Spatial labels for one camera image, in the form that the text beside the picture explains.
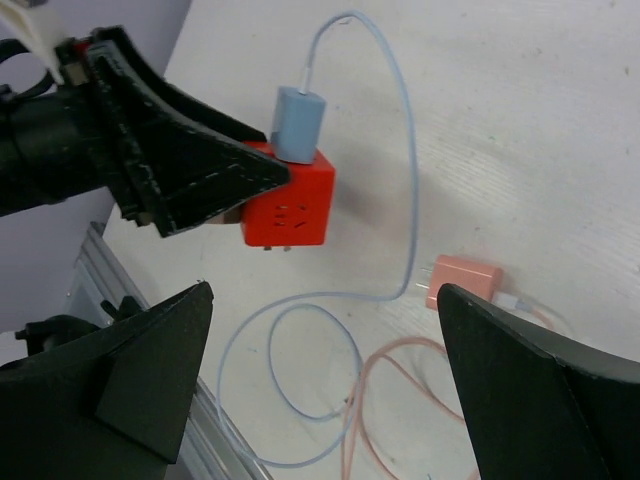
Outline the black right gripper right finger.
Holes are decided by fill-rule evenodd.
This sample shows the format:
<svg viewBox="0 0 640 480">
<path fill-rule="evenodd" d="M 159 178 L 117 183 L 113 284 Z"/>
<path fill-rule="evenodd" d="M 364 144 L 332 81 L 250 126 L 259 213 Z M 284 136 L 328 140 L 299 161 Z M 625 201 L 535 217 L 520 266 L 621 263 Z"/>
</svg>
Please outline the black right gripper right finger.
<svg viewBox="0 0 640 480">
<path fill-rule="evenodd" d="M 482 478 L 638 478 L 638 362 L 452 284 L 437 305 Z"/>
</svg>

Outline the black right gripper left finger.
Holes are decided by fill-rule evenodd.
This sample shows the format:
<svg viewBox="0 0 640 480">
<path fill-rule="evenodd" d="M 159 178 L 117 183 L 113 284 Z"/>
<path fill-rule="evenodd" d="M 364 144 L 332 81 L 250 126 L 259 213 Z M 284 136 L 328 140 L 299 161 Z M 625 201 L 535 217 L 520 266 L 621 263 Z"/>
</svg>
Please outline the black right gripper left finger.
<svg viewBox="0 0 640 480">
<path fill-rule="evenodd" d="M 162 479 L 209 333 L 206 282 L 1 368 L 4 479 Z"/>
</svg>

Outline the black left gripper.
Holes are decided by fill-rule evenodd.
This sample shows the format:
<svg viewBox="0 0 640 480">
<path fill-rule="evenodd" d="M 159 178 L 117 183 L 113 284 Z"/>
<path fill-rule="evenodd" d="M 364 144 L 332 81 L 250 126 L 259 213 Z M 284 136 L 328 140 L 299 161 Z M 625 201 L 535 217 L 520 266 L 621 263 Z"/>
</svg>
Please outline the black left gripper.
<svg viewBox="0 0 640 480">
<path fill-rule="evenodd" d="M 168 237 L 288 184 L 265 135 L 157 74 L 121 27 L 71 38 L 51 72 L 1 87 L 4 216 L 106 188 L 124 219 Z"/>
</svg>

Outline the light blue charger plug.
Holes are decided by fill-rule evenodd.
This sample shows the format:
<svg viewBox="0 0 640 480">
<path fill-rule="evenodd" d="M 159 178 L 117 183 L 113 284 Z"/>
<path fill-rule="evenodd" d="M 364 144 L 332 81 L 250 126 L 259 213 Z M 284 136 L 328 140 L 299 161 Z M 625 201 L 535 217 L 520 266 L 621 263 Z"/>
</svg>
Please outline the light blue charger plug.
<svg viewBox="0 0 640 480">
<path fill-rule="evenodd" d="M 303 165 L 313 162 L 325 108 L 325 99 L 315 93 L 278 88 L 270 136 L 277 159 Z"/>
</svg>

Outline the salmon pink charger plug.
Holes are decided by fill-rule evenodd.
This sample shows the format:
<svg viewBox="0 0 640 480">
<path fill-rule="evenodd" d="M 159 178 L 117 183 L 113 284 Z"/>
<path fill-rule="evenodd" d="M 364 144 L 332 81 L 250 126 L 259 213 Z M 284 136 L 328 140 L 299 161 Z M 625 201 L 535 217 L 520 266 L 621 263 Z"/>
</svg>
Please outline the salmon pink charger plug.
<svg viewBox="0 0 640 480">
<path fill-rule="evenodd" d="M 425 306 L 437 311 L 437 297 L 445 284 L 459 286 L 491 301 L 501 287 L 504 270 L 498 266 L 459 256 L 439 255 L 429 268 L 419 270 L 415 285 L 425 290 Z"/>
</svg>

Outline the red cube power socket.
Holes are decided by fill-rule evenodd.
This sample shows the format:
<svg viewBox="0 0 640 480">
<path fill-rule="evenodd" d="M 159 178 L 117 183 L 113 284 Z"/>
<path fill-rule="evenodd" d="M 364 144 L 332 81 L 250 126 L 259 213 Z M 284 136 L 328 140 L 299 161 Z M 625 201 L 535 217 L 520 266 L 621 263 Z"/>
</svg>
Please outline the red cube power socket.
<svg viewBox="0 0 640 480">
<path fill-rule="evenodd" d="M 288 165 L 291 181 L 225 212 L 212 224 L 238 224 L 251 247 L 290 249 L 325 241 L 336 169 L 317 151 L 311 164 Z"/>
</svg>

